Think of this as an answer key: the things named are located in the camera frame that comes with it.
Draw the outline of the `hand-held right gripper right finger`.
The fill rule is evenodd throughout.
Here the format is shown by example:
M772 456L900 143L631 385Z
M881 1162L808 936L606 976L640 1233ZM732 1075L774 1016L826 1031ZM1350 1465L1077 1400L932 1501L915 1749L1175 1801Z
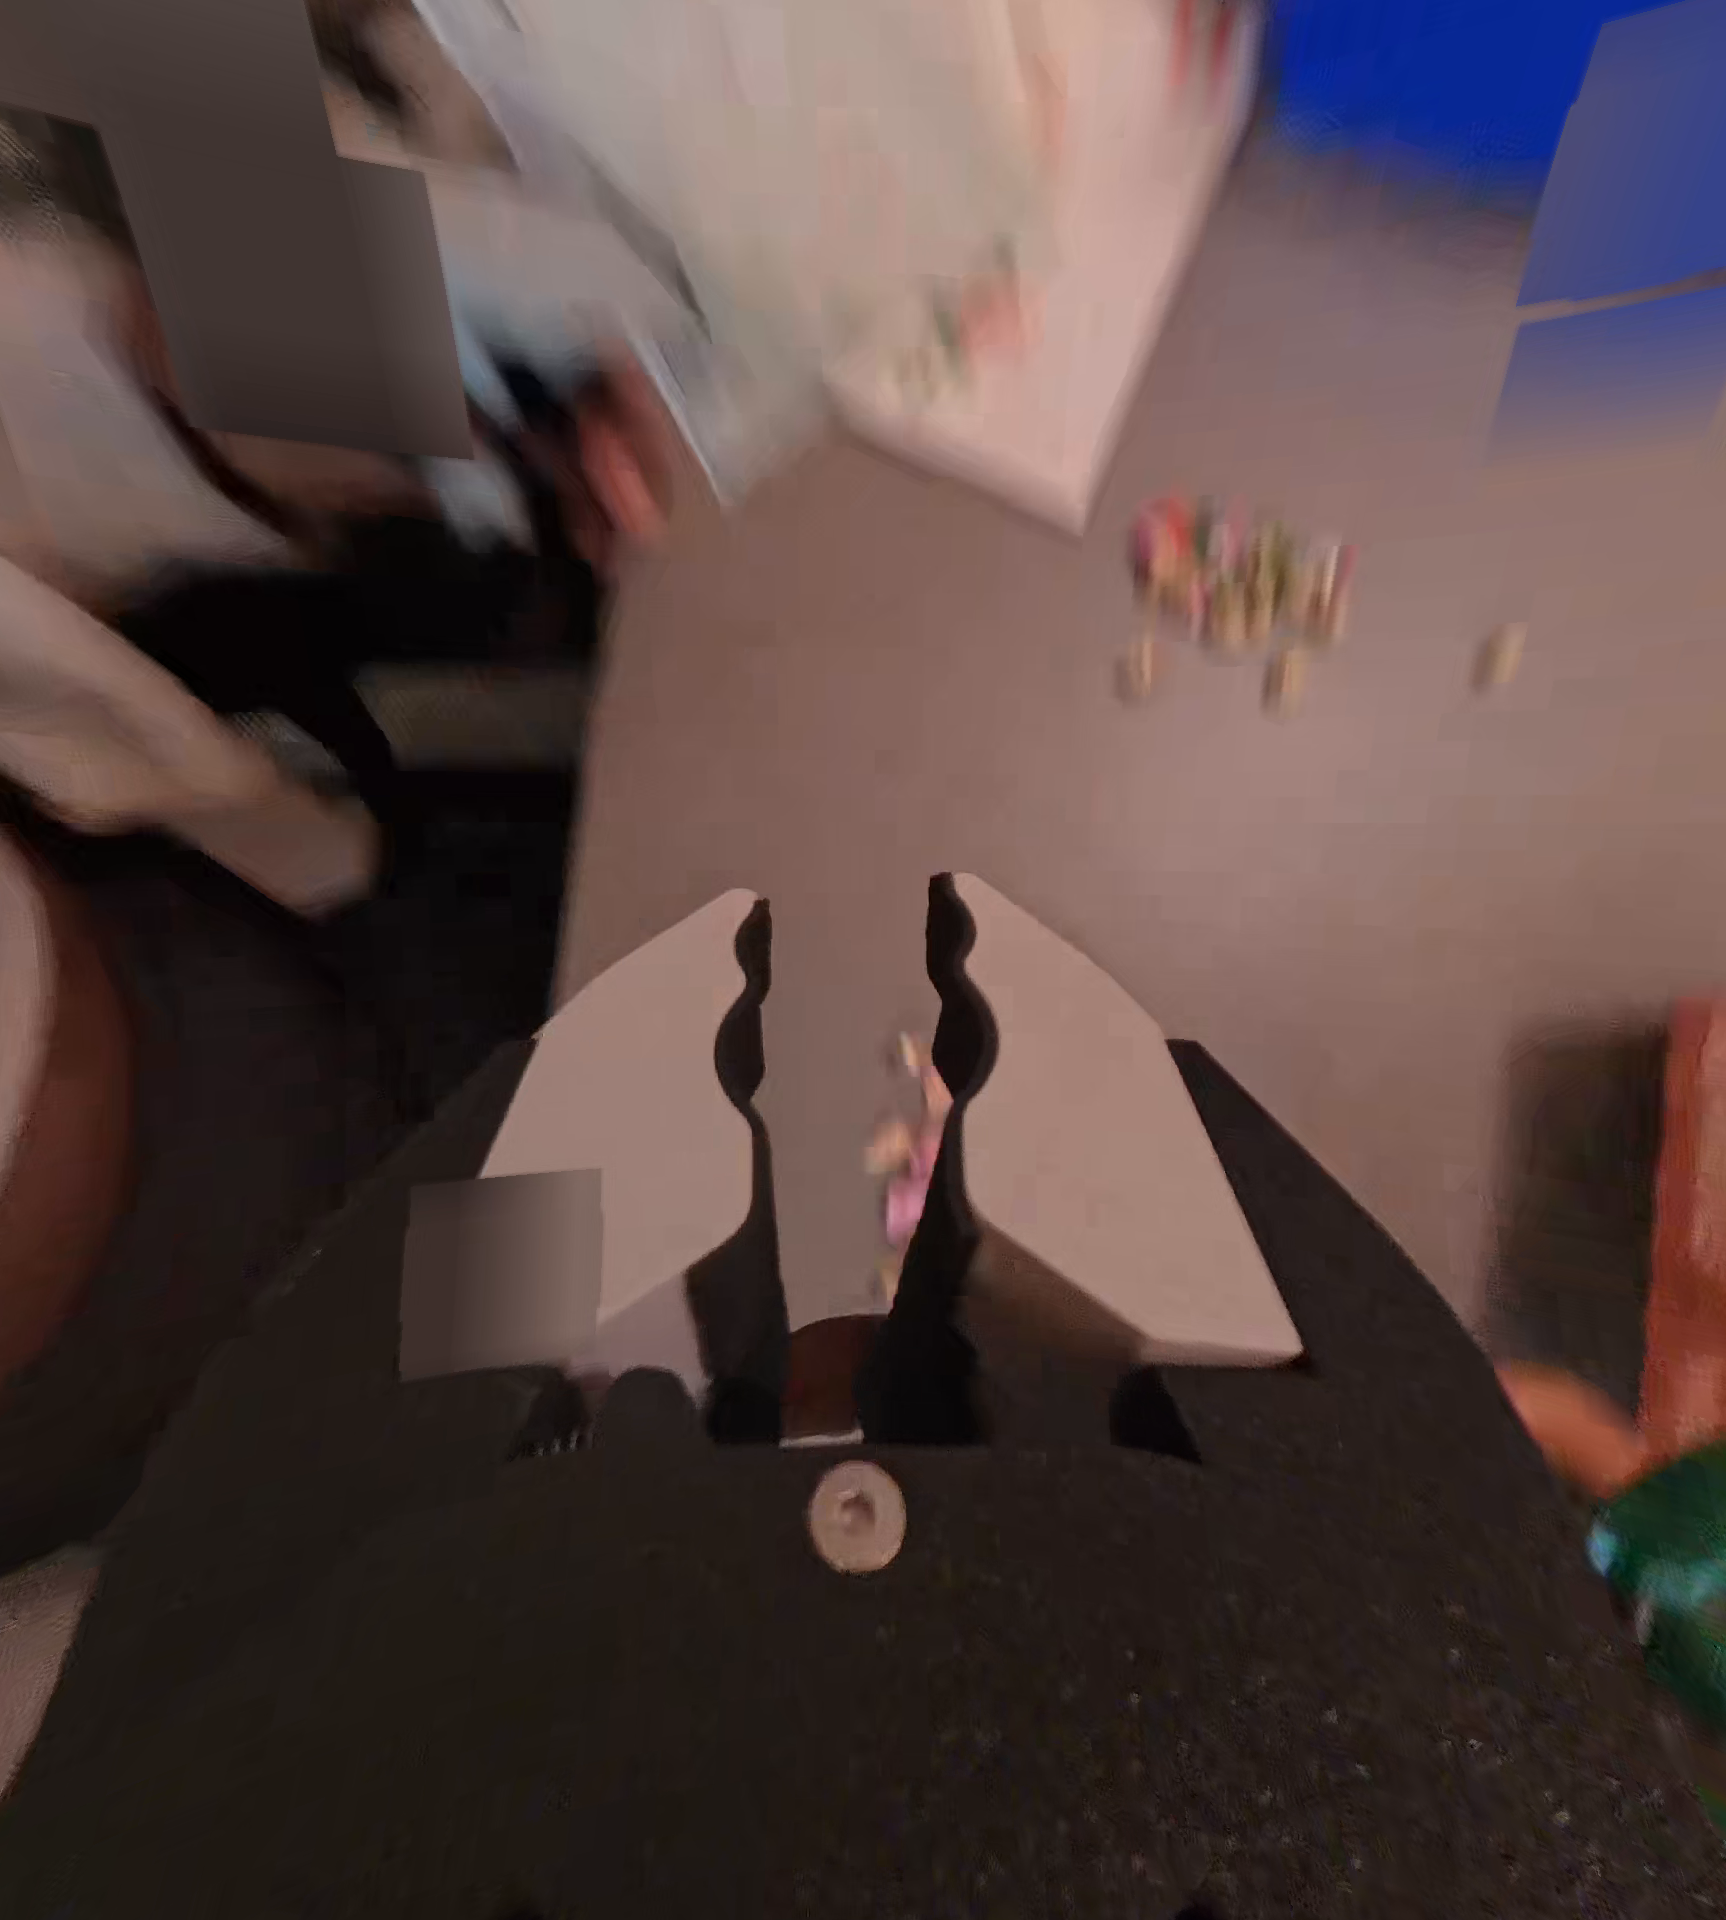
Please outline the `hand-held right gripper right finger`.
M863 1361L865 1439L1191 1444L1173 1371L1306 1345L1160 1025L968 873L931 880L927 966L952 1109Z

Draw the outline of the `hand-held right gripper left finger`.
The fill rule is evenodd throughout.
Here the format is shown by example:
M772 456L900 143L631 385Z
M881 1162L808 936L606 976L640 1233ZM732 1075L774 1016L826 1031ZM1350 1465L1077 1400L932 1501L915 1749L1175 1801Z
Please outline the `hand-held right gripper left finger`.
M503 1256L497 1333L574 1380L662 1371L716 1439L778 1439L788 1306L766 1076L772 907L747 887L546 1021L480 1167L542 1242Z

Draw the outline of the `grey desk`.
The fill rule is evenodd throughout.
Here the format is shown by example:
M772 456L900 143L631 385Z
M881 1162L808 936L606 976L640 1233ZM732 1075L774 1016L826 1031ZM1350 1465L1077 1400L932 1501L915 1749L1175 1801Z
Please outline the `grey desk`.
M1252 147L1081 540L850 443L684 505L611 633L560 995L720 890L771 900L797 1322L873 1302L863 1156L936 1013L936 873L1205 1044L1462 1314L1516 1055L1726 993L1726 391L1701 437L1494 452L1528 234ZM1357 547L1291 715L1189 644L1118 694L1131 524L1173 494Z

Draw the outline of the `person's left hand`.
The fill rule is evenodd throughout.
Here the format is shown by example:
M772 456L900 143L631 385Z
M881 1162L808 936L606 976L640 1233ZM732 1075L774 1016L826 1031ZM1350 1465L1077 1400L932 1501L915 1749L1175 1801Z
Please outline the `person's left hand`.
M591 376L570 402L577 472L586 499L577 540L600 573L655 547L675 506L671 423L635 365Z

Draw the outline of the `pile of small coloured bricks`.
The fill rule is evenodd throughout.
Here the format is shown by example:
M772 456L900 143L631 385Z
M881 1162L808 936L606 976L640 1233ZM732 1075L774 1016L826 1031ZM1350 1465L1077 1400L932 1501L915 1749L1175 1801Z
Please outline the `pile of small coloured bricks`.
M931 1183L955 1109L931 1042L902 1031L890 1047L896 1099L879 1118L863 1167L877 1186L883 1248L874 1270L874 1301L889 1313L900 1290L905 1264L924 1217Z
M1238 514L1212 494L1147 502L1126 539L1138 630L1114 670L1118 696L1149 702L1169 656L1191 647L1258 660L1262 710L1292 715L1314 663L1349 630L1357 561L1353 542Z

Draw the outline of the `printed magazine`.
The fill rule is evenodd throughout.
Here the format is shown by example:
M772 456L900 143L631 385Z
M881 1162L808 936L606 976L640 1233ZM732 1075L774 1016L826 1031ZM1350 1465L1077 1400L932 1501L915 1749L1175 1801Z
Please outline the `printed magazine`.
M723 505L826 425L792 354L753 354L711 317L678 243L568 133L517 4L311 2L340 156L418 174L467 394L493 365L643 376Z

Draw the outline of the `black orchid print box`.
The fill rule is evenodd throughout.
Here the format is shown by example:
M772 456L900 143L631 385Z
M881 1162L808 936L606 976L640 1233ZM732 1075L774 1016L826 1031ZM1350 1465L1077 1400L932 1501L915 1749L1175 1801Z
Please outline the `black orchid print box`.
M1498 1373L1557 1475L1606 1497L1726 1437L1726 1000L1536 1044L1508 1146Z

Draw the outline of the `white orchid instruction booklet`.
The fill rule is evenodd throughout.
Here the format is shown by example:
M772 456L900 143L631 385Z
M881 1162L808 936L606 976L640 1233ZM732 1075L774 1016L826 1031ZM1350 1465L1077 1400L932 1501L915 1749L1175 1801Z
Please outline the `white orchid instruction booklet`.
M962 274L839 362L863 443L1062 534L1128 408L1258 94L1261 4L981 4L1021 203Z

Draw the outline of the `blue plastic bin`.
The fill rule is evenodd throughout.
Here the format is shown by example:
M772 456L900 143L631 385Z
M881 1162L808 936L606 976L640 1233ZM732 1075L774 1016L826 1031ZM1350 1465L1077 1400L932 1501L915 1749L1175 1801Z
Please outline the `blue plastic bin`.
M1726 2L1274 4L1274 133L1528 219L1491 447L1701 437L1726 397Z

